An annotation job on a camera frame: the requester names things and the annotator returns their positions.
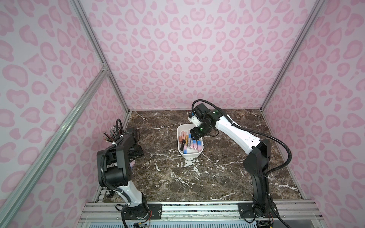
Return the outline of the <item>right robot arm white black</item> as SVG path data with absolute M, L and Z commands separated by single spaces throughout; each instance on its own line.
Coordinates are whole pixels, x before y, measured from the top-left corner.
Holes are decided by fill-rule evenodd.
M 243 149 L 247 154 L 243 166 L 250 174 L 253 185 L 251 213 L 259 218 L 269 215 L 273 203 L 267 177 L 271 158 L 270 141 L 261 140 L 248 130 L 244 130 L 223 110 L 203 99 L 193 102 L 189 120 L 195 125 L 190 131 L 192 139 L 197 141 L 209 135 L 212 130 L 218 130 L 229 136 Z

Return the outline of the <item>white storage box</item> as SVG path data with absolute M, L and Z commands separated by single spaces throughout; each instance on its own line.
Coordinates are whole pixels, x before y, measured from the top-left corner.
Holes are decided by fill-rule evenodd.
M 178 151 L 186 160 L 192 160 L 201 155 L 203 151 L 202 139 L 194 140 L 191 130 L 194 124 L 183 124 L 177 128 Z

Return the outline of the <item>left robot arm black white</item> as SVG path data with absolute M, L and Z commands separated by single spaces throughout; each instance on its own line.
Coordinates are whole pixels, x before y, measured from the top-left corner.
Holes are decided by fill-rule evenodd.
M 124 200 L 122 212 L 145 219 L 149 214 L 147 200 L 132 182 L 132 162 L 144 155 L 138 140 L 138 130 L 128 128 L 115 138 L 111 146 L 97 152 L 98 182 Z

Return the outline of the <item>dark metallic lipstick tube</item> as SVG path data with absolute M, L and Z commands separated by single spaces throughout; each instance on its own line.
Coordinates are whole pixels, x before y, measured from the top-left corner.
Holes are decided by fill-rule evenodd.
M 181 145 L 180 145 L 180 151 L 183 151 L 184 147 L 185 147 L 185 140 L 183 140 Z

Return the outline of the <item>pink blue square lipstick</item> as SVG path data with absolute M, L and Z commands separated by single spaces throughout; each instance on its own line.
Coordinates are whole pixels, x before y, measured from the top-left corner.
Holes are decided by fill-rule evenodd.
M 198 149 L 199 152 L 202 151 L 202 144 L 201 144 L 201 141 L 200 140 L 197 141 L 197 149 Z

